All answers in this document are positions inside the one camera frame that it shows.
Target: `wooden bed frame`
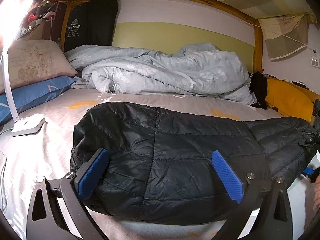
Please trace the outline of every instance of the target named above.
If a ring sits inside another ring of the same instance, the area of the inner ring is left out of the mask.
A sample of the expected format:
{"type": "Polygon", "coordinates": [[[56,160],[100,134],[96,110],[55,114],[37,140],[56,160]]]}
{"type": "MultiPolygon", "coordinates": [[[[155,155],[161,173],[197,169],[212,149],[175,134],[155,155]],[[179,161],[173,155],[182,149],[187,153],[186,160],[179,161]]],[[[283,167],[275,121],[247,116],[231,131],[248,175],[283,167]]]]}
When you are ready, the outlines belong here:
{"type": "MultiPolygon", "coordinates": [[[[84,2],[87,2],[90,0],[59,0],[59,1],[63,1],[63,3],[65,3],[67,5],[64,20],[63,20],[63,25],[62,25],[62,31],[61,31],[61,44],[62,44],[62,46],[64,46],[64,37],[65,37],[66,28],[67,28],[67,24],[68,24],[69,14],[70,14],[72,8],[75,7],[76,5],[79,5],[81,3],[84,3],[84,2]]],[[[239,11],[238,9],[233,8],[230,5],[224,4],[224,3],[217,1],[217,0],[189,0],[189,1],[198,2],[198,3],[212,6],[214,8],[219,9],[219,10],[222,10],[222,11],[225,11],[229,14],[232,14],[233,16],[236,16],[249,24],[254,25],[253,71],[256,72],[256,71],[261,70],[261,68],[262,68],[262,54],[263,54],[263,36],[262,36],[262,29],[259,27],[260,23],[259,23],[258,19],[255,19],[255,18],[239,11]]],[[[311,92],[307,89],[301,88],[299,86],[295,86],[295,87],[297,87],[297,89],[299,89],[304,94],[306,94],[312,100],[312,102],[314,102],[317,98],[320,99],[320,95],[318,95],[316,93],[313,93],[313,92],[311,92]]]]}

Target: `white wall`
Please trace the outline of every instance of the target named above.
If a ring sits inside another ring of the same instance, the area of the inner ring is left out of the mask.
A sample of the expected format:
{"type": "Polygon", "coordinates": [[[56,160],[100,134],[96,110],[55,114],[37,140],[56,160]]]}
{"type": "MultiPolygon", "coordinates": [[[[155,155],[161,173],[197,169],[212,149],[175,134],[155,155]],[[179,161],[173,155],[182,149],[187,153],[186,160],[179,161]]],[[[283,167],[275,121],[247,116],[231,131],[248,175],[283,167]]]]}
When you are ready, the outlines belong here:
{"type": "MultiPolygon", "coordinates": [[[[309,24],[308,47],[320,52],[320,31],[314,24],[309,24]]],[[[311,66],[310,49],[305,49],[286,59],[271,61],[268,58],[266,44],[263,45],[262,68],[265,73],[273,75],[279,79],[289,79],[290,81],[302,81],[305,85],[320,94],[320,69],[311,66]]]]}
{"type": "Polygon", "coordinates": [[[252,25],[231,14],[187,0],[118,0],[117,23],[165,22],[209,30],[254,46],[252,25]]]}

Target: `comforter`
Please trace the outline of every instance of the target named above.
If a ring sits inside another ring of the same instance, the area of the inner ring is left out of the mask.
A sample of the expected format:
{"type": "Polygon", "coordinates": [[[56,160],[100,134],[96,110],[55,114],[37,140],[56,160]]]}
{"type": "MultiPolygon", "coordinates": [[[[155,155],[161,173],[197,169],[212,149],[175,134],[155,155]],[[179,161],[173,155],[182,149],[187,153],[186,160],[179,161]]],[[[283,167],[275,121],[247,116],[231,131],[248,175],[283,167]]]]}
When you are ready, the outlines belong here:
{"type": "Polygon", "coordinates": [[[90,208],[122,219],[192,225],[225,219],[236,207],[213,170],[218,150],[244,174],[281,177],[288,188],[316,153],[314,129],[294,117],[250,122],[104,103],[74,127],[70,170],[98,148],[110,151],[90,208]]]}
{"type": "Polygon", "coordinates": [[[88,88],[128,94],[182,94],[228,99],[251,105],[246,67],[234,52],[210,43],[188,45],[174,55],[149,49],[84,45],[65,53],[83,68],[88,88]]]}

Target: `lamp base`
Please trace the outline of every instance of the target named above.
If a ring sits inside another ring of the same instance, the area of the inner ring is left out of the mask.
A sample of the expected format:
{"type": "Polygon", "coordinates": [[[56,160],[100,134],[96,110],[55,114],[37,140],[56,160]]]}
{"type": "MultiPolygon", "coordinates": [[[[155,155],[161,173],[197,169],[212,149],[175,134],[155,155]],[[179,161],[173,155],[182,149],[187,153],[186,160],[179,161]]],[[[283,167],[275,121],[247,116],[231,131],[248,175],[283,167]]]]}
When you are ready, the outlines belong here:
{"type": "Polygon", "coordinates": [[[34,114],[30,117],[18,120],[11,131],[12,136],[37,133],[45,123],[43,114],[34,114]]]}

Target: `green wall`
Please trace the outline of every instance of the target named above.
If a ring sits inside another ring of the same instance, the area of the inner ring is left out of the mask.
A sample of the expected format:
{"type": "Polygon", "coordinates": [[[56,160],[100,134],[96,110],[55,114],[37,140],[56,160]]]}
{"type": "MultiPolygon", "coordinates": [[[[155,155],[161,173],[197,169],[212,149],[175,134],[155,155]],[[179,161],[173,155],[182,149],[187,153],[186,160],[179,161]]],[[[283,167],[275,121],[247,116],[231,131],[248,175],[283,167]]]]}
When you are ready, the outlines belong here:
{"type": "Polygon", "coordinates": [[[235,52],[252,72],[254,47],[238,39],[191,26],[161,22],[116,24],[113,46],[176,53],[187,44],[210,42],[220,50],[235,52]]]}

